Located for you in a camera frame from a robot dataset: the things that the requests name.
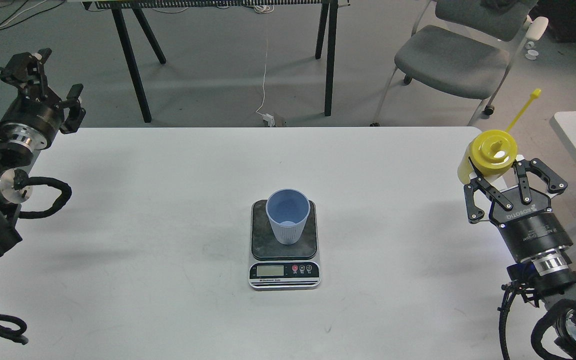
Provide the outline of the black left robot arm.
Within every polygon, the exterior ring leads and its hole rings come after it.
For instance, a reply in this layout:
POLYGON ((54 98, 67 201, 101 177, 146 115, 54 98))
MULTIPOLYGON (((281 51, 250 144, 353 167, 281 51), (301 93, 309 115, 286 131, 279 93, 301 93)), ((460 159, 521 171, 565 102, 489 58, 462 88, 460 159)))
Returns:
POLYGON ((15 54, 0 69, 0 80, 17 89, 0 121, 0 257, 22 241, 18 219, 50 217, 73 194, 57 178, 29 176, 37 153, 50 148, 58 133, 77 132, 86 116, 82 84, 74 84, 66 98, 50 88, 45 63, 51 53, 41 48, 15 54))

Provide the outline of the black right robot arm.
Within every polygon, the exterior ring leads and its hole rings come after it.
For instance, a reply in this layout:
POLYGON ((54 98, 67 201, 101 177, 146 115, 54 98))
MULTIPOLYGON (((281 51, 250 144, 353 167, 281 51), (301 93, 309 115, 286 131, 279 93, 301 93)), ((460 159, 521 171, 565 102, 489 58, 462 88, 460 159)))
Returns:
POLYGON ((535 322, 530 344, 543 360, 560 356, 544 347, 545 333, 553 329, 554 344, 576 360, 576 271, 570 268, 567 250, 573 241, 552 207, 552 198, 566 191, 568 183, 541 159, 520 159, 512 164, 518 180, 514 187, 498 190, 467 157, 473 171, 463 187, 467 219, 480 223, 485 213, 474 201, 482 192, 490 200, 488 221, 500 233, 514 260, 507 267, 509 282, 502 285, 502 303, 498 307, 498 336, 502 357, 510 358, 506 325, 516 296, 535 308, 544 306, 545 315, 535 322))

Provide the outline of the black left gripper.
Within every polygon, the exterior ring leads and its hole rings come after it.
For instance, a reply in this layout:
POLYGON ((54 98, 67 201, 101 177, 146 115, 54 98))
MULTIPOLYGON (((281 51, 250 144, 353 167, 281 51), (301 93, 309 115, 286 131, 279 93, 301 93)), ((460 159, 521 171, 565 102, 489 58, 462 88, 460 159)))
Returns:
POLYGON ((76 133, 86 116, 80 96, 84 86, 71 86, 66 99, 58 102, 54 109, 41 101, 53 95, 48 85, 44 65, 52 53, 51 48, 38 52, 15 54, 0 68, 0 80, 12 85, 21 95, 16 96, 0 121, 0 132, 10 139, 23 135, 32 139, 32 150, 46 150, 52 146, 57 132, 76 133), (68 110, 67 117, 63 110, 68 110))

